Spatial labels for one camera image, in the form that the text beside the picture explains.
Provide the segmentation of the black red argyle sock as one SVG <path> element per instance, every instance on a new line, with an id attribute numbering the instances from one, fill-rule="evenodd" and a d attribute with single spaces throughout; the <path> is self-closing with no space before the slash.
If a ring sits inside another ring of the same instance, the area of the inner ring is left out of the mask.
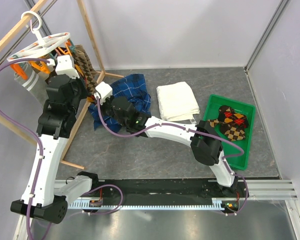
<path id="1" fill-rule="evenodd" d="M 86 99 L 89 103 L 95 104 L 97 102 L 96 98 L 93 95 L 89 95 Z"/>
<path id="2" fill-rule="evenodd" d="M 244 129 L 249 127 L 248 118 L 246 115 L 235 112 L 235 110 L 227 105 L 222 105 L 218 109 L 218 121 L 222 124 L 230 126 L 242 127 Z"/>

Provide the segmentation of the brown yellow argyle sock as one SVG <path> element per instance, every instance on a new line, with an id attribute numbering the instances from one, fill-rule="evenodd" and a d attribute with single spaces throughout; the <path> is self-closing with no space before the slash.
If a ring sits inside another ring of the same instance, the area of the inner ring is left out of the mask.
<path id="1" fill-rule="evenodd" d="M 245 129 L 241 126 L 231 126 L 224 124 L 219 127 L 220 132 L 230 141 L 241 141 L 246 138 Z"/>

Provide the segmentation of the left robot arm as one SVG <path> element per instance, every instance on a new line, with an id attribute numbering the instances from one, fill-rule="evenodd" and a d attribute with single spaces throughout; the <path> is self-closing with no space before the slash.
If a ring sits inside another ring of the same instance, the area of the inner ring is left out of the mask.
<path id="1" fill-rule="evenodd" d="M 49 80 L 46 92 L 48 99 L 36 130 L 41 144 L 37 146 L 27 187 L 21 198 L 11 203 L 10 210 L 59 224 L 70 204 L 85 194 L 96 196 L 100 185 L 97 174 L 81 171 L 74 180 L 55 190 L 59 163 L 76 123 L 80 101 L 87 98 L 88 90 L 82 78 L 61 74 Z"/>

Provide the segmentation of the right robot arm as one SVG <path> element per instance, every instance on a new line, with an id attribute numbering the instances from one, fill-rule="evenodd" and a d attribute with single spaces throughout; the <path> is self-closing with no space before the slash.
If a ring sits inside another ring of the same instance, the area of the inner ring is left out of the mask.
<path id="1" fill-rule="evenodd" d="M 220 137 L 206 121 L 182 124 L 162 120 L 138 111 L 126 97 L 98 98 L 97 111 L 100 118 L 107 115 L 124 127 L 126 138 L 159 138 L 190 147 L 194 158 L 212 170 L 223 196 L 230 197 L 237 191 L 238 177 L 224 153 L 226 139 Z"/>

